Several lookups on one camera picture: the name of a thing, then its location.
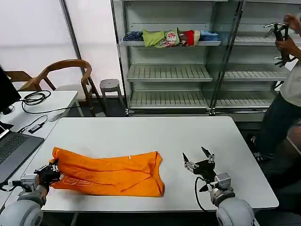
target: shelf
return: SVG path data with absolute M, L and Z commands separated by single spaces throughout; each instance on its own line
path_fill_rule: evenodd
M 122 1 L 149 1 L 149 0 L 122 0 Z M 175 1 L 228 1 L 228 0 L 175 0 Z
M 284 81 L 288 72 L 276 65 L 230 65 L 224 81 Z
M 211 97 L 211 92 L 204 92 Z M 273 102 L 274 91 L 229 91 L 221 90 L 215 108 L 268 108 Z
M 124 46 L 145 46 L 144 41 L 120 41 Z M 221 41 L 199 41 L 196 46 L 219 46 Z
M 300 0 L 247 0 L 246 2 L 300 4 Z
M 130 105 L 131 109 L 175 109 L 207 108 L 200 91 L 135 91 Z
M 276 38 L 271 35 L 267 38 L 264 37 L 265 33 L 259 34 L 238 34 L 235 38 L 235 46 L 275 46 Z M 294 35 L 293 40 L 297 46 L 301 46 L 301 39 Z
M 127 80 L 210 82 L 212 78 L 203 65 L 131 65 Z

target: shoe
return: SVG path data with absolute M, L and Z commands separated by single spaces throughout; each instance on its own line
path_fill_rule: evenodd
M 256 137 L 253 134 L 248 134 L 245 141 L 257 162 L 264 162 L 268 160 L 267 158 L 263 157 L 258 151 L 258 148 L 255 145 Z

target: folded clothes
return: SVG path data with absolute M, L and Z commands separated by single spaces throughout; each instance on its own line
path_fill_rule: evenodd
M 201 41 L 218 41 L 218 34 L 201 31 Z
M 198 44 L 200 37 L 201 37 L 201 31 L 195 30 L 194 31 L 194 45 L 195 46 Z
M 59 159 L 58 168 L 64 175 L 51 185 L 53 188 L 91 195 L 163 196 L 158 152 L 92 159 L 55 147 L 52 154 Z
M 178 31 L 168 31 L 164 33 L 164 39 L 158 42 L 155 47 L 157 48 L 166 48 L 166 47 L 173 47 L 177 46 L 180 43 L 180 39 L 178 36 Z
M 164 32 L 147 32 L 143 30 L 143 40 L 146 47 L 155 46 L 164 39 Z
M 181 46 L 193 46 L 194 45 L 194 31 L 178 31 L 179 38 L 180 38 L 180 45 Z
M 127 33 L 124 36 L 123 41 L 143 41 L 143 32 L 136 31 L 136 32 Z

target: laptop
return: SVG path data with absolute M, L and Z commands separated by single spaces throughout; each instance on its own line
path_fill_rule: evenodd
M 43 138 L 15 133 L 0 125 L 0 183 L 7 181 L 43 141 Z

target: wooden chair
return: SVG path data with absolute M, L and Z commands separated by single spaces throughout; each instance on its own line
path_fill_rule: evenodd
M 60 86 L 58 88 L 56 88 L 52 82 L 49 80 L 49 78 L 47 77 L 48 74 L 52 71 L 56 71 L 56 70 L 60 70 L 63 68 L 68 68 L 68 67 L 81 67 L 85 69 L 85 74 L 83 75 L 80 84 L 72 84 L 72 85 L 63 85 Z M 92 67 L 91 65 L 84 60 L 62 60 L 56 63 L 53 63 L 51 65 L 49 65 L 48 67 L 46 67 L 40 74 L 38 77 L 34 78 L 33 80 L 33 84 L 35 86 L 35 88 L 37 90 L 41 90 L 40 87 L 40 82 L 42 80 L 44 80 L 48 86 L 52 89 L 52 90 L 64 90 L 64 91 L 68 91 L 68 90 L 75 90 L 78 92 L 78 101 L 85 101 L 86 104 L 88 106 L 90 106 L 90 111 L 93 117 L 96 117 L 92 103 L 91 103 L 91 95 L 92 93 L 94 93 L 100 103 L 100 105 L 102 106 L 103 110 L 105 111 L 105 108 L 100 100 L 100 96 L 96 90 L 96 87 L 91 79 L 91 72 L 92 72 Z
M 23 71 L 6 71 L 5 72 L 10 81 L 18 91 L 36 91 L 33 84 L 33 79 L 29 74 Z

